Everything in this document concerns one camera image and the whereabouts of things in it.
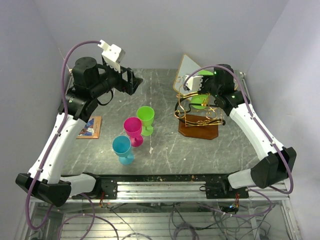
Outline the green wine glass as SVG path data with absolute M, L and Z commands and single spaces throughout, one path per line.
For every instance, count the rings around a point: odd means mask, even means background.
M 153 122 L 155 117 L 155 111 L 150 106 L 141 106 L 137 112 L 136 116 L 141 120 L 142 122 L 142 136 L 150 136 L 153 133 Z
M 201 70 L 198 72 L 199 75 L 204 75 L 204 76 L 212 76 L 213 73 L 208 71 L 208 70 Z M 206 95 L 197 95 L 197 96 L 193 96 L 190 99 L 190 105 L 191 107 L 193 107 L 194 109 L 197 110 L 203 110 L 206 108 L 205 105 L 203 105 L 203 103 L 208 99 L 208 97 Z

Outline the gold wire glass rack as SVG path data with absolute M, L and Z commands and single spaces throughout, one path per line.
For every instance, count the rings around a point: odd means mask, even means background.
M 191 97 L 206 95 L 207 100 L 203 102 L 205 109 L 198 110 L 191 107 Z M 178 119 L 178 132 L 184 137 L 213 140 L 219 136 L 219 126 L 224 126 L 226 121 L 223 113 L 213 101 L 209 94 L 198 94 L 192 92 L 177 97 L 174 107 L 174 116 Z

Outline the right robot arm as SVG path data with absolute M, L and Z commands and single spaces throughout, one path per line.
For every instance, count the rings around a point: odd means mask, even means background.
M 294 189 L 292 170 L 297 153 L 293 147 L 285 147 L 267 129 L 258 117 L 240 79 L 228 64 L 211 65 L 212 73 L 202 75 L 199 92 L 210 94 L 216 105 L 243 131 L 253 146 L 258 163 L 247 170 L 231 173 L 220 186 L 221 194 L 233 197 L 239 188 L 256 186 L 276 189 L 276 183 L 288 180 L 290 194 Z

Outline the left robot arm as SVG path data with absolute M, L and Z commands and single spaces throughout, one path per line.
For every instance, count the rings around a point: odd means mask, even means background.
M 120 67 L 117 71 L 106 60 L 99 64 L 89 56 L 79 58 L 71 73 L 73 85 L 64 93 L 65 100 L 58 108 L 54 128 L 44 149 L 29 171 L 18 174 L 15 180 L 29 197 L 56 207 L 82 193 L 91 199 L 101 195 L 100 176 L 83 172 L 62 177 L 64 162 L 71 144 L 100 105 L 98 98 L 114 89 L 133 95 L 143 82 L 131 68 Z

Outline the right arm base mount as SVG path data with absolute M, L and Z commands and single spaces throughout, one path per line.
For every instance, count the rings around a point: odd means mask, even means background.
M 233 188 L 229 183 L 227 175 L 214 174 L 210 180 L 199 187 L 204 192 L 207 199 L 248 199 L 249 193 L 246 187 Z

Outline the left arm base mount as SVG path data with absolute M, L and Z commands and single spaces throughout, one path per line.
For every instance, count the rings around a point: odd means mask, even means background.
M 88 172 L 71 178 L 72 199 L 83 199 L 83 195 L 90 199 L 115 200 L 117 198 L 118 184 L 111 178 Z

